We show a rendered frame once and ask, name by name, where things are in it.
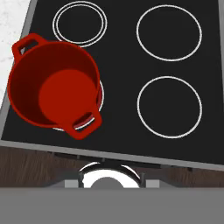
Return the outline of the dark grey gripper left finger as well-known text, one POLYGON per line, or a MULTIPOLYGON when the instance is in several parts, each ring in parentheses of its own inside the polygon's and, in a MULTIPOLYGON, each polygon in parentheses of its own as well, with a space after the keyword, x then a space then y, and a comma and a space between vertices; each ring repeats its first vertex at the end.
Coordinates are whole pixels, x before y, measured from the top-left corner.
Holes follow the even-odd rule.
POLYGON ((46 187, 83 188, 84 174, 82 172, 62 173, 45 184, 46 187))

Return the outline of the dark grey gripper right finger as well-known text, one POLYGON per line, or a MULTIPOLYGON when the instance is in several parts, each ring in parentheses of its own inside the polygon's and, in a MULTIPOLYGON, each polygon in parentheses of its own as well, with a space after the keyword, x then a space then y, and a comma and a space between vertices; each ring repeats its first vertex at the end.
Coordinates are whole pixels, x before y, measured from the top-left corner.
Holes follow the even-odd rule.
POLYGON ((147 176, 144 172, 140 174, 141 188, 177 188, 177 183, 172 183, 169 179, 159 176, 147 176))

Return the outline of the black glass hob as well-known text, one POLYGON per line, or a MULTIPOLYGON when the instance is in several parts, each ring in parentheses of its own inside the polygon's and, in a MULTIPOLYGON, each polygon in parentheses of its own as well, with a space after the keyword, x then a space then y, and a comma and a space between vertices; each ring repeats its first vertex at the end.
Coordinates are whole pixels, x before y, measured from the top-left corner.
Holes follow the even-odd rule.
POLYGON ((222 0, 31 0, 31 33, 87 51, 101 126, 77 140, 22 119, 8 91, 0 146, 224 171, 222 0))

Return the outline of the red two-handled pot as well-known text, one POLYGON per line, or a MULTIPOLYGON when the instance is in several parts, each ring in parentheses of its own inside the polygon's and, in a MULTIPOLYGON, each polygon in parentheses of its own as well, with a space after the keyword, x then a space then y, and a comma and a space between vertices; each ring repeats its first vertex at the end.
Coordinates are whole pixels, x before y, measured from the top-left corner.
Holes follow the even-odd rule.
POLYGON ((31 33, 12 46, 10 105, 30 124, 63 129, 81 140, 102 124, 96 99, 100 73, 77 45, 47 41, 31 33))

